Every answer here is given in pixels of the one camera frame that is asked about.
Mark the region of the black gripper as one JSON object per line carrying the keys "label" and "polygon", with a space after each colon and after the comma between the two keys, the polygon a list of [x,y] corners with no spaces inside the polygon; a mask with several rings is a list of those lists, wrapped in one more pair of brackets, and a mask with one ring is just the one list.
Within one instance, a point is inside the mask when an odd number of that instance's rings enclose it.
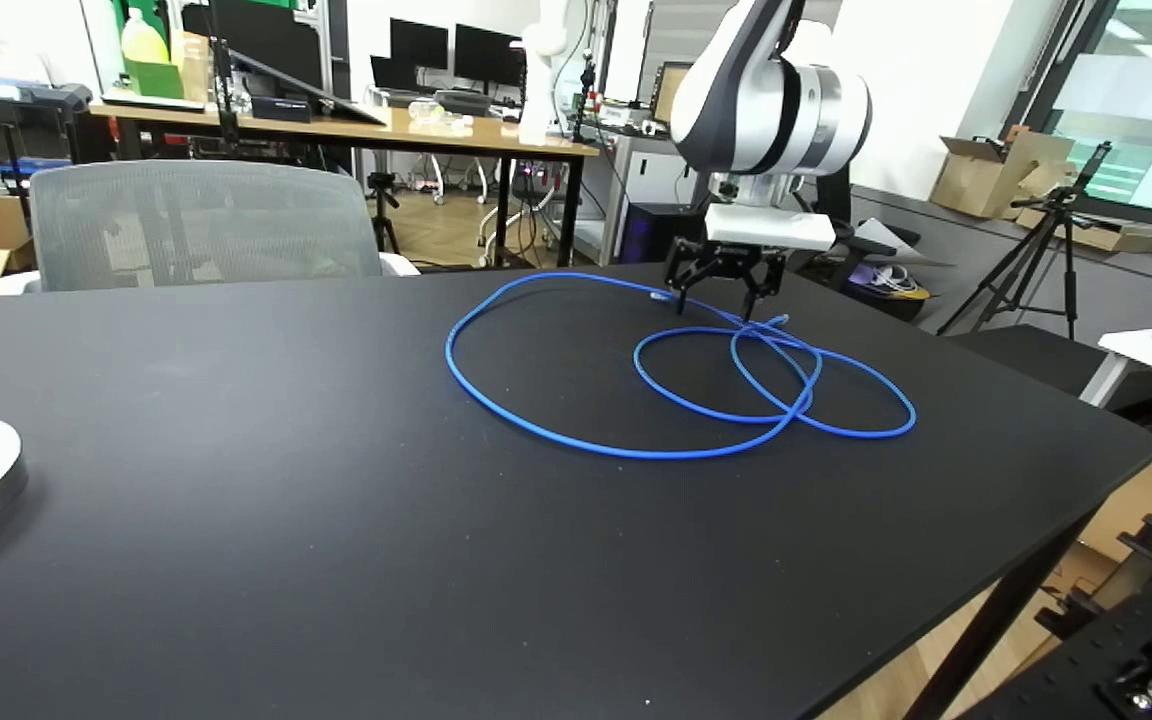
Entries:
{"label": "black gripper", "polygon": [[685,316],[692,288],[708,276],[745,279],[739,321],[749,323],[757,303],[776,296],[784,279],[784,258],[763,244],[676,238],[664,258],[664,283],[672,293],[676,316]]}

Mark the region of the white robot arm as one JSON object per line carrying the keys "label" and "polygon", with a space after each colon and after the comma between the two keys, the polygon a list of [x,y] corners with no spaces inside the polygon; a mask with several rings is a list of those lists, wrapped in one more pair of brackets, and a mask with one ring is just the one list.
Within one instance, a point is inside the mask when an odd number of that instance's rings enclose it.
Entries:
{"label": "white robot arm", "polygon": [[[672,96],[672,148],[692,172],[731,182],[838,175],[871,127],[871,89],[855,73],[794,61],[807,0],[731,0]],[[700,240],[676,240],[664,283],[676,303],[708,276],[745,283],[739,316],[784,279],[794,254],[830,254],[830,212],[763,201],[713,205]]]}

